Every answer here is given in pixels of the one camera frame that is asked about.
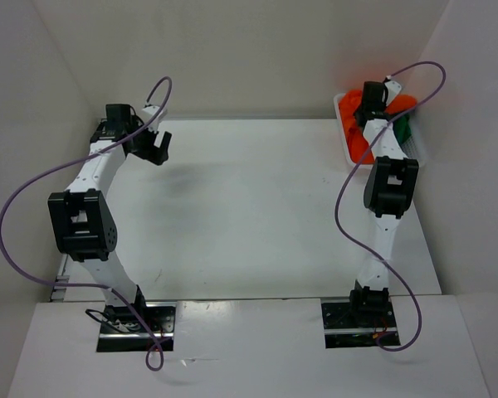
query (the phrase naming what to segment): white floor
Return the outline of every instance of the white floor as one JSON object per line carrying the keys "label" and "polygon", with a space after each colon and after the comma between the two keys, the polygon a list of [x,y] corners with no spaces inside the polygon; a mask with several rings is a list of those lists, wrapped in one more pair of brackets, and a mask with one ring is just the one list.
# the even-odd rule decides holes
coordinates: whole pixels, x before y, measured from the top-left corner
{"label": "white floor", "polygon": [[[147,299],[348,296],[366,254],[334,223],[349,166],[335,120],[169,121],[161,167],[129,156],[108,202],[118,255]],[[368,172],[345,194],[343,222],[369,241]],[[405,214],[394,267],[417,294],[441,293],[415,211]],[[78,265],[71,282],[91,281]],[[395,278],[392,295],[407,294]],[[96,301],[68,289],[65,301]]]}
{"label": "white floor", "polygon": [[[155,373],[143,352],[95,352],[99,325],[84,311],[102,303],[38,304],[9,398],[487,397],[455,298],[419,302],[422,335],[400,353],[325,349],[318,299],[181,302],[174,350]],[[393,306],[406,342],[412,300]]]}

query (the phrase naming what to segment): gray wall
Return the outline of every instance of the gray wall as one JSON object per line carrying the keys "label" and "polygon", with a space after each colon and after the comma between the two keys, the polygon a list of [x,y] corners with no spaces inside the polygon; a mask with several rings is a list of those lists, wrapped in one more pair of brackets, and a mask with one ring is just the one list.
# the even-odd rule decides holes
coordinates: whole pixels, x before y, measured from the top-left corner
{"label": "gray wall", "polygon": [[[429,155],[416,204],[443,291],[458,294],[491,395],[498,397],[498,0],[452,0],[423,59],[447,85],[419,112]],[[439,74],[408,85],[424,95]]]}
{"label": "gray wall", "polygon": [[99,116],[171,75],[171,115],[207,117],[332,117],[339,91],[415,61],[447,3],[33,1]]}
{"label": "gray wall", "polygon": [[[37,172],[87,150],[87,101],[29,0],[0,1],[0,209]],[[55,276],[59,255],[46,199],[74,171],[38,183],[13,204],[7,247],[26,270]],[[47,291],[12,271],[0,254],[0,397],[6,396],[35,303]]]}

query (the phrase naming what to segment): white wall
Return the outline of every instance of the white wall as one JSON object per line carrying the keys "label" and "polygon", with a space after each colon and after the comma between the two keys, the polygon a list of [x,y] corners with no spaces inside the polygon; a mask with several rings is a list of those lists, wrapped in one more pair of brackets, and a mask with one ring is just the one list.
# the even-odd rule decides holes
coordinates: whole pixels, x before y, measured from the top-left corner
{"label": "white wall", "polygon": [[[452,0],[423,59],[447,85],[419,112],[430,156],[416,203],[443,291],[461,309],[491,395],[498,397],[498,0]],[[438,73],[408,85],[423,95]]]}
{"label": "white wall", "polygon": [[415,61],[447,0],[34,0],[89,101],[171,115],[331,117],[332,98]]}
{"label": "white wall", "polygon": [[[35,173],[85,152],[93,127],[90,107],[31,2],[0,1],[0,208]],[[5,223],[13,258],[33,274],[55,276],[58,253],[46,199],[73,172],[21,195]],[[9,389],[35,302],[47,297],[0,255],[0,397]]]}

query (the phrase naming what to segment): plastic container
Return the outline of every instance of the plastic container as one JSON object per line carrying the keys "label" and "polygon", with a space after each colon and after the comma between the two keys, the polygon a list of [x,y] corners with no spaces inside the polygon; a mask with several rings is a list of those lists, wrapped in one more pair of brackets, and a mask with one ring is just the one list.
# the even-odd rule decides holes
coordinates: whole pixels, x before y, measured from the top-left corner
{"label": "plastic container", "polygon": [[[350,165],[350,168],[352,168],[356,165],[356,163],[354,163],[350,158],[349,146],[347,145],[347,138],[345,137],[343,122],[341,121],[341,114],[339,113],[339,106],[338,106],[338,103],[341,101],[341,99],[344,96],[345,94],[341,93],[337,94],[334,97],[334,109],[338,121],[338,134],[339,137],[341,138],[341,143],[343,144],[343,150],[345,152],[345,159],[347,163]],[[424,146],[422,145],[422,140],[418,132],[417,125],[414,123],[413,118],[410,118],[409,126],[412,130],[412,136],[404,143],[404,145],[402,145],[401,148],[404,151],[404,153],[406,153],[408,158],[417,159],[419,167],[422,167],[426,163],[427,156],[426,152],[424,151]],[[371,168],[373,168],[373,165],[362,164],[359,168],[370,170]]]}

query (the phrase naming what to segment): orange cloth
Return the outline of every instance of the orange cloth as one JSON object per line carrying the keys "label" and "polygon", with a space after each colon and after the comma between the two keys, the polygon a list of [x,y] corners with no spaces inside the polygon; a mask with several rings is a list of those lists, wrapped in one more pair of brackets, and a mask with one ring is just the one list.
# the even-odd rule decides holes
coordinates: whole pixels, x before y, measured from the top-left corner
{"label": "orange cloth", "polygon": [[[354,111],[359,107],[361,102],[362,90],[351,90],[339,101],[339,115],[341,116],[341,123],[345,131],[350,159],[354,163],[358,162],[369,146],[354,118]],[[389,104],[386,112],[388,114],[398,114],[406,109],[410,109],[415,104],[417,104],[417,100],[411,95],[400,94]],[[364,164],[373,163],[373,154],[370,153],[365,158]]]}

